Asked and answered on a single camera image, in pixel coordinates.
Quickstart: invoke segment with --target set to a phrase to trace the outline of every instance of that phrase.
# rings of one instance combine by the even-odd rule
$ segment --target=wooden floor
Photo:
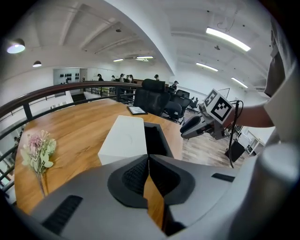
[[[189,119],[194,115],[195,113],[193,111],[186,110],[185,112],[186,119]],[[184,139],[182,160],[197,164],[231,167],[228,157],[225,156],[228,146],[228,137],[216,140],[207,133],[189,140]],[[248,157],[249,154],[245,151],[243,155],[233,163],[234,168],[239,169],[243,164],[244,159]]]

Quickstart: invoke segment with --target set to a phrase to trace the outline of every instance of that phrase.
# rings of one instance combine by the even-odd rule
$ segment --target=desk
[[[251,133],[249,130],[248,130],[248,133],[250,133],[255,138],[255,140],[257,142],[254,147],[253,147],[254,144],[252,144],[252,143],[250,144],[250,147],[252,148],[252,151],[249,153],[249,155],[251,155],[259,144],[264,146],[265,143],[260,138],[256,137],[253,133]]]
[[[20,148],[27,143],[27,134],[40,133],[43,129],[57,141],[56,151],[51,157],[54,165],[42,180],[47,195],[77,174],[101,166],[97,154],[119,115],[131,116],[131,113],[126,105],[105,99],[68,107],[29,122],[21,137],[15,162],[17,206],[30,213],[43,198],[35,174],[22,165]],[[152,114],[137,117],[160,124],[174,158],[182,158],[183,141],[179,124]],[[150,177],[145,185],[144,197],[148,199],[149,215],[161,227],[164,201]]]

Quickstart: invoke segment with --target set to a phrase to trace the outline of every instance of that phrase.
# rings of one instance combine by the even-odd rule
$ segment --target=office chair backrest
[[[189,98],[189,92],[183,91],[183,90],[177,90],[176,95],[179,95],[180,97]]]
[[[175,102],[175,103],[178,103],[181,108],[182,108],[182,111],[181,111],[181,114],[180,116],[183,116],[186,108],[190,105],[190,103],[192,102],[191,99],[189,98],[186,98],[186,97],[180,97],[178,95],[173,95],[172,96],[172,99],[171,99],[172,102]]]
[[[171,101],[167,103],[165,108],[170,117],[174,117],[175,112],[177,112],[178,115],[180,115],[182,112],[182,107],[180,106],[180,104]]]
[[[170,94],[165,92],[165,82],[145,79],[142,82],[142,88],[135,91],[133,106],[160,116],[169,100]]]
[[[191,107],[197,107],[198,99],[194,102],[191,102],[190,106]]]
[[[171,87],[166,87],[165,91],[168,92],[168,93],[170,93],[170,94],[173,94],[175,92],[175,89],[171,88]]]

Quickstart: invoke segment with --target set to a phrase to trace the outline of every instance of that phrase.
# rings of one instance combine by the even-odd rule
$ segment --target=white box
[[[118,116],[98,153],[101,164],[143,154],[147,154],[144,120]]]
[[[233,105],[217,90],[213,89],[204,99],[206,112],[223,124],[230,112],[234,109]]]

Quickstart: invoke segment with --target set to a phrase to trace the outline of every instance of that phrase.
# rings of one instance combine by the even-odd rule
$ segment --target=wooden handrail
[[[82,88],[95,88],[95,87],[134,87],[140,88],[141,85],[134,84],[134,83],[125,83],[125,82],[109,82],[109,81],[85,81],[85,82],[72,82],[68,84],[60,84],[54,85],[47,88],[42,88],[27,94],[24,94],[16,99],[4,104],[0,107],[0,118],[6,115],[7,113],[11,112],[12,110],[37,99],[59,93],[65,92],[75,89],[82,89]]]

